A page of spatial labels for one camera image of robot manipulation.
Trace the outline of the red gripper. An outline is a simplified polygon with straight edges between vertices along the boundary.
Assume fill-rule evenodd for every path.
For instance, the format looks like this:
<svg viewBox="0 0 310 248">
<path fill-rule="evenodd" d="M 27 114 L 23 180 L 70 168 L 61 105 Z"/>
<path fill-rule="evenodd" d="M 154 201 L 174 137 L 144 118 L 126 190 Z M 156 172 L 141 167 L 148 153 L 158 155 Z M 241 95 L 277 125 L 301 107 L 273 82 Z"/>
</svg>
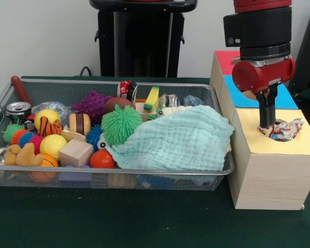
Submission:
<svg viewBox="0 0 310 248">
<path fill-rule="evenodd" d="M 296 70 L 296 63 L 291 57 L 268 60 L 242 60 L 234 65 L 232 79 L 241 91 L 256 94 L 259 103 L 260 127 L 275 125 L 275 98 L 280 83 L 289 81 Z M 262 92 L 269 88 L 266 97 Z"/>
</svg>

